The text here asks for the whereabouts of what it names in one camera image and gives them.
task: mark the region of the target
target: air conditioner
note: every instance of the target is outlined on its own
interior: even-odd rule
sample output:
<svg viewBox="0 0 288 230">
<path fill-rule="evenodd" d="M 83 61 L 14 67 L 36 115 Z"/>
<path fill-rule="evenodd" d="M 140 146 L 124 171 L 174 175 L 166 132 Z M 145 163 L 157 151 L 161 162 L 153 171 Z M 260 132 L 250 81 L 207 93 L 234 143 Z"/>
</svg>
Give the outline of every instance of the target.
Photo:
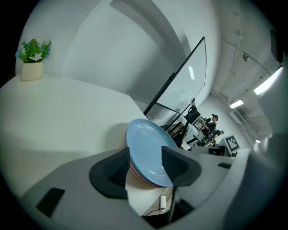
<svg viewBox="0 0 288 230">
<path fill-rule="evenodd" d="M 233 118 L 233 120 L 238 124 L 244 123 L 244 118 L 236 111 L 232 110 L 229 115 Z"/>
</svg>

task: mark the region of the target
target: potted plant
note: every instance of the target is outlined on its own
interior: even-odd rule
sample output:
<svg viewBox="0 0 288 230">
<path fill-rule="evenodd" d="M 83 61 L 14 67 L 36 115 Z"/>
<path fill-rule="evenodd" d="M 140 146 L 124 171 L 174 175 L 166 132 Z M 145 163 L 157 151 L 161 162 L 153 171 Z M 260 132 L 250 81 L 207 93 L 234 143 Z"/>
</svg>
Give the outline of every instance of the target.
<svg viewBox="0 0 288 230">
<path fill-rule="evenodd" d="M 22 42 L 22 48 L 15 54 L 17 58 L 23 61 L 20 73 L 21 81 L 31 81 L 41 78 L 43 60 L 49 57 L 51 44 L 51 41 L 44 41 L 40 46 L 36 39 Z"/>
</svg>

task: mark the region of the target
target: white table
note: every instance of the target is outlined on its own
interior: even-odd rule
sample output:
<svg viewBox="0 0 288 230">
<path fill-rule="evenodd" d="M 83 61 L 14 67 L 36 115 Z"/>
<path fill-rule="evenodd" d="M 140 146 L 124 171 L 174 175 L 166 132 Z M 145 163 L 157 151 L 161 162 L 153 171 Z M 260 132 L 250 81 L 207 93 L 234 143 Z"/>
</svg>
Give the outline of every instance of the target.
<svg viewBox="0 0 288 230">
<path fill-rule="evenodd" d="M 177 116 L 178 116 L 178 114 L 175 114 L 175 115 L 172 117 L 172 120 L 174 120 Z M 183 125 L 185 125 L 186 122 L 187 122 L 187 119 L 186 119 L 183 115 L 181 115 L 175 122 L 177 122 L 177 123 L 178 123 L 178 122 L 182 122 Z M 198 133 L 199 133 L 199 131 L 196 129 L 196 127 L 195 127 L 194 125 L 188 124 L 187 133 L 186 133 L 186 135 L 184 136 L 183 141 L 185 141 L 185 142 L 190 141 L 191 139 L 194 138 L 193 135 L 197 136 Z"/>
<path fill-rule="evenodd" d="M 122 148 L 127 125 L 145 119 L 128 95 L 45 74 L 11 79 L 0 89 L 0 107 L 0 168 L 18 196 L 66 162 Z M 164 189 L 146 186 L 129 170 L 126 190 L 142 215 Z"/>
</svg>

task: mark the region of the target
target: white flower pot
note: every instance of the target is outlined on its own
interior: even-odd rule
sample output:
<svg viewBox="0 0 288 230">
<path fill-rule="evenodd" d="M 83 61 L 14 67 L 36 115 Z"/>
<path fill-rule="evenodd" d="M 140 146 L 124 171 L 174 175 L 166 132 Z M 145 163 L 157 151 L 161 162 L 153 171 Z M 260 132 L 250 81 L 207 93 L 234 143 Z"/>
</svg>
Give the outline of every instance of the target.
<svg viewBox="0 0 288 230">
<path fill-rule="evenodd" d="M 23 63 L 20 74 L 21 81 L 33 81 L 41 78 L 43 62 Z"/>
</svg>

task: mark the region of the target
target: black metal frame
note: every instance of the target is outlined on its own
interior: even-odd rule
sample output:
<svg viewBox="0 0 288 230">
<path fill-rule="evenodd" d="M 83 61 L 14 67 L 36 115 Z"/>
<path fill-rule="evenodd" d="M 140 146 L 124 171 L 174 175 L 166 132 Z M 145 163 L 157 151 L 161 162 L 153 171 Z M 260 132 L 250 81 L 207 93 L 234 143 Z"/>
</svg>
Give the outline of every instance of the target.
<svg viewBox="0 0 288 230">
<path fill-rule="evenodd" d="M 151 103 L 149 104 L 149 106 L 146 108 L 146 110 L 144 111 L 144 115 L 146 116 L 148 114 L 148 112 L 151 110 L 151 108 L 157 104 L 161 107 L 164 107 L 166 109 L 169 109 L 175 113 L 178 113 L 179 116 L 177 118 L 179 118 L 184 112 L 185 110 L 190 106 L 190 104 L 183 110 L 182 113 L 179 113 L 167 106 L 164 106 L 160 103 L 157 103 L 158 99 L 162 96 L 162 94 L 165 92 L 165 90 L 168 88 L 168 86 L 171 84 L 171 82 L 175 79 L 175 77 L 178 75 L 178 73 L 181 71 L 181 69 L 183 68 L 183 66 L 187 63 L 187 61 L 190 59 L 190 57 L 192 56 L 192 54 L 194 53 L 194 51 L 196 50 L 196 48 L 200 45 L 200 43 L 204 40 L 204 44 L 205 44 L 205 80 L 204 80 L 204 85 L 205 85 L 205 81 L 206 81 L 206 68 L 207 68 L 207 54 L 206 54 L 206 42 L 205 42 L 205 37 L 202 37 L 202 39 L 198 42 L 198 44 L 195 46 L 195 48 L 192 50 L 192 52 L 189 54 L 189 56 L 186 58 L 186 60 L 183 62 L 183 64 L 180 66 L 180 68 L 177 70 L 176 73 L 172 73 L 171 76 L 168 78 L 168 80 L 166 81 L 166 83 L 162 86 L 162 88 L 160 89 L 160 91 L 156 94 L 156 96 L 154 97 L 154 99 L 151 101 Z"/>
</svg>

